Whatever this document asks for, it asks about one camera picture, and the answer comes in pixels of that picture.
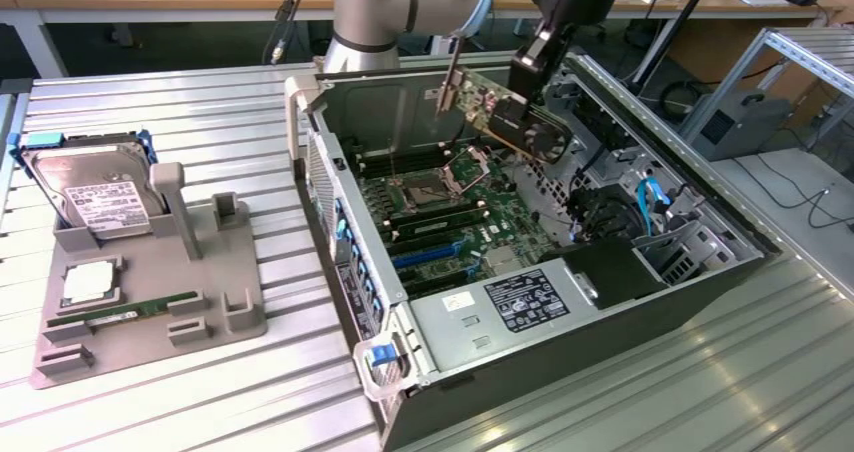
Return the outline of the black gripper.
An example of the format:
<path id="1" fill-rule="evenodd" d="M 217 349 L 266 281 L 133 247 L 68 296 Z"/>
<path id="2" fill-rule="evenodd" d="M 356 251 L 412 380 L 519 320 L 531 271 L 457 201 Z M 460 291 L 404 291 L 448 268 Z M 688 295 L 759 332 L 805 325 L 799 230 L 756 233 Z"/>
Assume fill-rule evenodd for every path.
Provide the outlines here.
<path id="1" fill-rule="evenodd" d="M 571 16 L 553 10 L 544 14 L 529 44 L 511 60 L 507 89 L 517 101 L 528 106 L 541 92 L 561 62 L 576 31 Z"/>

